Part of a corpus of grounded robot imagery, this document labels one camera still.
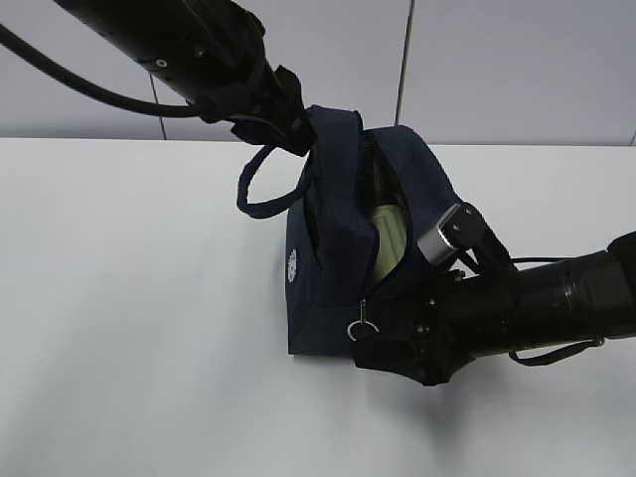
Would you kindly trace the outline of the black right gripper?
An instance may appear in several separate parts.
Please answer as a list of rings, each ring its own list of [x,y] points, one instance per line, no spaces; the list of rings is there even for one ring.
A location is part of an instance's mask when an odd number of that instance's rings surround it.
[[[400,302],[404,335],[375,334],[352,343],[358,368],[399,375],[426,387],[446,384],[470,364],[451,330],[446,304],[465,272],[451,270],[423,291],[413,290]]]

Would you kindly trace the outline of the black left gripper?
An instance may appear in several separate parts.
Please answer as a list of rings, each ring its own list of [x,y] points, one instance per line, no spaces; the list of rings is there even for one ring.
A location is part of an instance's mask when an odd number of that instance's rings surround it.
[[[235,82],[201,94],[198,106],[204,122],[229,122],[232,135],[247,144],[275,146],[303,156],[316,140],[300,80],[284,66],[266,65],[253,86]]]

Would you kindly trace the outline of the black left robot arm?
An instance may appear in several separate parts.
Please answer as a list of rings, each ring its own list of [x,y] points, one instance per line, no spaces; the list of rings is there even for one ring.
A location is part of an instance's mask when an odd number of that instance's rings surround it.
[[[158,78],[205,123],[240,140],[304,155],[315,131],[300,82],[274,69],[265,29],[234,1],[61,1],[59,7]]]

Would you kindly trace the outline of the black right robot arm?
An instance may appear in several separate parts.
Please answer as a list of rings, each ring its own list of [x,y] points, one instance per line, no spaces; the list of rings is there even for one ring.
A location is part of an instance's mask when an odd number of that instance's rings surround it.
[[[352,345],[361,369],[437,386],[481,357],[548,366],[634,337],[635,236],[506,278],[448,271],[369,309],[379,329]]]

